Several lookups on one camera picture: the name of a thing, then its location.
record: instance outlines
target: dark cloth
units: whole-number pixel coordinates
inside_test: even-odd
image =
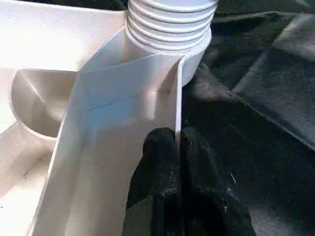
[[[233,177],[202,135],[187,127],[149,133],[130,182],[124,236],[255,236]]]
[[[106,10],[125,10],[127,0],[25,0],[48,4],[88,7]],[[280,11],[280,12],[315,12],[313,0],[220,0],[218,12],[234,14]]]
[[[183,91],[183,125],[233,174],[258,236],[314,235],[314,23],[304,14],[218,14]]]

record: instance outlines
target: white plastic compartment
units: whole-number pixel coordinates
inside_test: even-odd
[[[79,73],[32,235],[121,234],[146,135],[180,119],[177,62],[151,55]]]
[[[124,25],[114,12],[0,0],[0,235],[24,236],[52,152],[27,135],[9,106],[19,68],[78,71]]]
[[[75,78],[21,69],[8,83],[2,102],[17,122],[0,135],[0,235],[25,235],[32,222]]]

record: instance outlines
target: ribbed cylinder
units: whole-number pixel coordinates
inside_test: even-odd
[[[129,0],[128,29],[140,43],[159,50],[186,50],[202,41],[217,0]]]

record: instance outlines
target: black fabric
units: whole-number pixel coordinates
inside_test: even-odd
[[[313,16],[223,14],[212,29],[183,125],[233,174],[258,236],[314,235]]]
[[[248,14],[253,12],[315,12],[314,0],[220,0],[218,12]]]

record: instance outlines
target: white plastic part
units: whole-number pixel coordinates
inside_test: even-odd
[[[31,160],[34,161],[34,157],[38,158],[38,155],[33,156],[32,149],[28,151],[28,155],[17,155],[18,163],[5,173],[7,177],[13,177],[15,183],[0,198],[0,233],[3,236],[25,236],[47,177],[51,153],[32,163]]]
[[[51,154],[34,139],[27,139],[15,123],[0,136],[0,198],[42,157]]]
[[[187,50],[207,33],[216,0],[128,2],[128,30],[139,42],[158,50]]]
[[[216,4],[131,0],[129,12],[114,13],[0,1],[5,19],[0,32],[15,32],[0,39],[0,66],[31,67],[38,73],[49,69],[52,81],[63,72],[51,70],[81,68],[29,236],[121,235],[130,178],[146,135],[168,126],[179,144],[182,86],[192,79],[210,43]],[[14,47],[23,42],[14,36],[27,25],[38,37],[34,42],[26,38],[29,47],[17,53]],[[83,50],[77,50],[79,41]],[[36,130],[25,126],[28,133]]]
[[[21,69],[14,74],[10,103],[18,123],[53,151],[76,73]]]

